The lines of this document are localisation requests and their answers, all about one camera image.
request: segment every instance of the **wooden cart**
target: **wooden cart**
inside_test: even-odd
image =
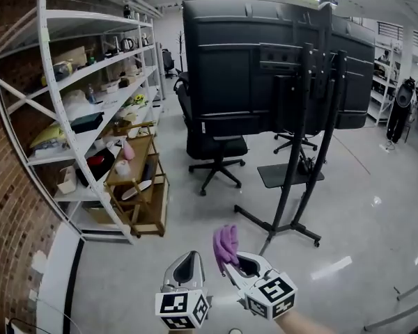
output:
[[[124,159],[123,150],[119,152],[111,170],[104,182],[112,202],[119,210],[121,219],[130,224],[132,233],[137,237],[142,234],[158,234],[164,236],[166,227],[167,199],[169,193],[169,180],[160,162],[160,154],[157,152],[154,135],[150,132],[150,124],[140,124],[147,127],[148,135],[136,138],[127,138],[134,150],[134,159],[129,162],[130,174],[118,175],[115,164]],[[152,167],[152,184],[143,191],[139,184],[142,181],[146,164]],[[127,200],[122,200],[122,194],[134,187],[137,195]]]

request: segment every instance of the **red brick wall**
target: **red brick wall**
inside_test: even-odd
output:
[[[48,8],[121,14],[119,7],[104,0],[48,0],[47,4]],[[36,0],[0,0],[0,36],[34,6]],[[65,42],[59,50],[69,46],[70,42]],[[20,90],[41,70],[38,47],[0,61],[0,75]],[[3,97],[6,103],[12,98]],[[48,96],[38,98],[52,107]],[[51,120],[23,106],[12,115],[12,122],[26,147]],[[31,261],[38,250],[48,255],[59,223],[20,164],[0,120],[0,333],[4,332],[5,317],[36,322],[36,306],[28,297],[30,289],[38,289],[42,276],[31,269]]]

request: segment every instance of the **tv cart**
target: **tv cart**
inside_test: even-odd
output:
[[[300,68],[299,83],[297,84],[296,93],[300,94],[300,105],[298,110],[297,120],[299,124],[296,125],[294,132],[293,146],[291,148],[291,155],[287,164],[273,165],[258,167],[258,171],[261,175],[263,183],[267,188],[281,187],[281,195],[279,205],[277,206],[276,214],[272,225],[261,221],[254,215],[250,214],[239,205],[234,205],[234,211],[241,213],[253,223],[257,224],[260,228],[268,232],[268,237],[263,244],[260,251],[260,255],[264,254],[266,248],[270,244],[272,238],[287,230],[295,230],[314,240],[314,246],[319,247],[319,241],[321,236],[311,232],[306,226],[300,223],[303,211],[308,204],[308,201],[313,193],[314,187],[318,180],[323,180],[325,177],[321,173],[322,165],[327,156],[328,147],[333,135],[334,126],[336,124],[336,118],[339,110],[339,102],[345,91],[345,77],[346,77],[346,64],[347,64],[347,52],[338,51],[336,55],[336,70],[331,71],[330,60],[330,37],[332,33],[332,0],[320,0],[321,11],[323,12],[323,24],[320,28],[320,38],[318,46],[318,58],[316,60],[316,70],[321,73],[316,73],[316,80],[314,83],[314,90],[311,92],[311,68],[314,65],[313,57],[313,45],[305,43],[302,48],[302,66]],[[302,149],[302,139],[304,137],[304,125],[307,118],[307,104],[308,99],[321,98],[324,95],[325,87],[327,83],[334,83],[334,89],[332,98],[330,100],[330,107],[328,111],[327,121],[325,123],[325,133],[320,145],[318,158],[316,164],[309,175],[301,175],[297,171],[297,163],[299,159],[299,153]],[[283,226],[279,226],[280,220],[284,213],[285,205],[288,200],[288,195],[291,186],[294,184],[306,184],[305,192],[302,195],[299,207],[294,215],[293,220]]]

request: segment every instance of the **black office chair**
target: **black office chair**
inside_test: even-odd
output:
[[[275,135],[274,135],[274,140],[277,140],[279,137],[286,138],[286,139],[287,139],[287,140],[289,140],[289,141],[288,141],[288,142],[285,142],[283,145],[280,145],[278,148],[276,148],[276,149],[274,150],[274,153],[275,153],[275,154],[279,153],[279,151],[280,151],[282,148],[287,148],[288,146],[291,146],[291,145],[294,143],[294,136],[292,136],[292,134],[291,134],[291,133],[288,133],[288,135],[284,135],[284,134],[275,134]],[[307,139],[306,137],[304,137],[304,138],[302,139],[302,144],[303,144],[303,145],[306,145],[306,146],[311,146],[311,147],[313,148],[313,151],[316,151],[316,150],[318,149],[318,146],[317,146],[317,145],[315,145],[314,143],[309,142],[309,141],[308,141],[308,139]]]
[[[216,172],[221,172],[241,188],[242,183],[229,172],[226,167],[233,164],[245,165],[242,159],[224,161],[225,157],[239,157],[247,154],[248,149],[243,136],[212,137],[197,132],[192,127],[192,108],[191,100],[188,95],[189,79],[187,72],[181,73],[179,79],[175,82],[173,90],[178,96],[181,109],[183,110],[184,121],[187,126],[187,154],[193,159],[213,159],[209,164],[198,164],[189,166],[189,172],[194,169],[209,169],[209,175],[203,183],[200,195],[206,195],[206,187]]]
[[[164,64],[164,71],[166,72],[166,78],[177,77],[177,74],[171,72],[175,68],[175,61],[172,59],[172,53],[168,49],[162,50],[162,61]]]

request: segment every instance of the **glossy floor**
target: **glossy floor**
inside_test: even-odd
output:
[[[371,125],[334,132],[323,167],[325,180],[316,186],[302,217],[303,224],[322,235],[320,248],[288,232],[275,237],[265,252],[268,261],[298,286],[297,310],[338,333],[360,333],[363,325],[418,302],[417,292],[397,303],[394,290],[418,283],[418,154],[403,141],[395,151],[385,152],[380,147],[385,144],[384,130]],[[320,137],[312,141],[320,144]],[[186,154],[186,128],[173,94],[167,95],[157,142],[171,183],[166,234],[144,236],[136,246],[86,243],[73,319],[83,334],[165,333],[154,315],[155,293],[164,270],[178,256],[197,250],[204,261],[206,286],[214,296],[199,332],[224,334],[239,328],[244,334],[280,333],[274,323],[252,316],[236,303],[235,288],[215,264],[212,232],[235,223],[240,249],[260,251],[266,234],[234,214],[233,206],[239,204],[272,221],[279,190],[266,189],[256,167],[286,163],[289,150],[273,154],[282,141],[275,141],[272,134],[249,136],[246,166],[230,167],[242,188],[217,175],[208,195],[201,197],[199,187],[207,171],[187,172],[198,162]],[[282,223],[293,215],[303,191],[302,185],[292,188]],[[416,324],[418,313],[376,332],[408,333]]]

